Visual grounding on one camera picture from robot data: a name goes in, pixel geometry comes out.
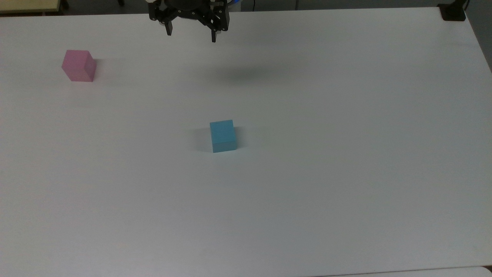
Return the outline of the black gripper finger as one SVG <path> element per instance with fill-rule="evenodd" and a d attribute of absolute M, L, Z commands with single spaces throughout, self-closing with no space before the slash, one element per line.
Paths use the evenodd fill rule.
<path fill-rule="evenodd" d="M 149 1 L 149 18 L 165 27 L 168 36 L 172 35 L 173 8 L 169 8 L 163 1 Z"/>
<path fill-rule="evenodd" d="M 227 1 L 202 1 L 199 8 L 199 21 L 211 30 L 211 42 L 217 35 L 229 28 L 229 10 Z"/>

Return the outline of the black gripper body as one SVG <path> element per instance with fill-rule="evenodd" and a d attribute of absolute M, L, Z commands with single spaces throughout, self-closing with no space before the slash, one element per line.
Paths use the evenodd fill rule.
<path fill-rule="evenodd" d="M 213 19 L 209 0 L 164 0 L 165 9 L 159 10 L 160 19 L 206 18 Z"/>

